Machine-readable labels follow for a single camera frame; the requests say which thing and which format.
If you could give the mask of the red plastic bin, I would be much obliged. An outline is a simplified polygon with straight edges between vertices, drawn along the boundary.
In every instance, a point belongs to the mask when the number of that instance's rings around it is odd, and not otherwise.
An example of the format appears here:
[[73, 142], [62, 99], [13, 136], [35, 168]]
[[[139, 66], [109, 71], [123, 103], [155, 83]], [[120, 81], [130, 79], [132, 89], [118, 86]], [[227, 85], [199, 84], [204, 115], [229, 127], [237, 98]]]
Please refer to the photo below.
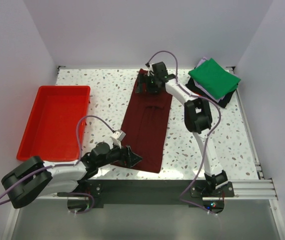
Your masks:
[[16, 155], [26, 161], [39, 156], [49, 162], [79, 158], [91, 88], [86, 85], [49, 86], [38, 89]]

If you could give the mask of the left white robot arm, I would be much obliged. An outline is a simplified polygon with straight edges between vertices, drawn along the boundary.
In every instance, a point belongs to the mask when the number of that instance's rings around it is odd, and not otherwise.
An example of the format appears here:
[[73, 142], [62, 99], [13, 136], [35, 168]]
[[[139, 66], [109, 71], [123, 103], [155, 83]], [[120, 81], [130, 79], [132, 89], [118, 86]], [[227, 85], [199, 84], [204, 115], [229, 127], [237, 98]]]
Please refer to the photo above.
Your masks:
[[73, 192], [81, 182], [95, 176], [100, 167], [117, 162], [132, 168], [142, 159], [129, 145], [111, 148], [100, 142], [79, 162], [54, 163], [33, 156], [6, 174], [1, 183], [12, 206], [20, 209], [40, 196]]

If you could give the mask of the black folded t shirt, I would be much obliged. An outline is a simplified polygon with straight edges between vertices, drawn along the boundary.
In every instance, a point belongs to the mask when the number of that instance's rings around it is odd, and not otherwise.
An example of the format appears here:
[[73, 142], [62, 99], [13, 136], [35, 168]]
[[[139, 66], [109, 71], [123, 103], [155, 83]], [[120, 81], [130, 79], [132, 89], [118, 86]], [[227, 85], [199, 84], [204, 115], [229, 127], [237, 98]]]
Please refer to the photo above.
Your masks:
[[241, 79], [213, 62], [205, 62], [190, 70], [190, 76], [185, 85], [192, 92], [216, 102], [225, 108], [233, 93], [238, 88]]

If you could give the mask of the dark red t shirt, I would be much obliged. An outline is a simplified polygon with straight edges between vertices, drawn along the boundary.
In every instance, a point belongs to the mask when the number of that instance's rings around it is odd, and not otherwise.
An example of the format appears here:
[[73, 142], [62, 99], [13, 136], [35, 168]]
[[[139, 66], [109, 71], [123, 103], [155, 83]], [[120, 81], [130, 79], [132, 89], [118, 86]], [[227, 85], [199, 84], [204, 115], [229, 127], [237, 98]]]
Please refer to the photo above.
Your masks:
[[133, 169], [161, 171], [171, 103], [172, 96], [165, 91], [151, 94], [132, 90], [121, 130], [125, 132], [122, 144], [142, 157]]

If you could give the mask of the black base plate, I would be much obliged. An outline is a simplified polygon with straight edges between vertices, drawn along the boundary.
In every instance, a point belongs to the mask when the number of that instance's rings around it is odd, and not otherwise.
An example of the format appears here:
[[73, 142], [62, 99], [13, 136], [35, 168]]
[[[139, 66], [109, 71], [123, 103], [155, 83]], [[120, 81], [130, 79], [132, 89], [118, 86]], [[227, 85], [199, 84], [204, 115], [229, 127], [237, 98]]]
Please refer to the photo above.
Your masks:
[[234, 197], [232, 182], [219, 189], [211, 189], [206, 180], [196, 180], [188, 187], [191, 180], [84, 180], [71, 193], [59, 192], [59, 197], [67, 197], [68, 208], [85, 209], [85, 204], [91, 204], [89, 194], [94, 198], [94, 207], [103, 208], [104, 205], [183, 205], [180, 195], [184, 190], [182, 199], [204, 204], [209, 210], [210, 200], [218, 200]]

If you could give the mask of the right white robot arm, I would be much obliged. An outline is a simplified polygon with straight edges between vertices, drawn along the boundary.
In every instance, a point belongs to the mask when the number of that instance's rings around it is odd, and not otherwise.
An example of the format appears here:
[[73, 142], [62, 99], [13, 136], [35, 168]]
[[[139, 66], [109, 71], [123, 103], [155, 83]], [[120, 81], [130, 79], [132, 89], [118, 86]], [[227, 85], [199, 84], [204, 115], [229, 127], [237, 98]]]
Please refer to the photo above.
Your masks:
[[220, 163], [215, 145], [210, 137], [216, 126], [212, 126], [213, 117], [210, 99], [198, 95], [177, 80], [176, 74], [169, 74], [164, 62], [146, 64], [147, 72], [137, 76], [135, 92], [137, 94], [159, 94], [166, 92], [183, 105], [184, 125], [195, 137], [204, 169], [206, 189], [216, 191], [228, 183], [227, 174]]

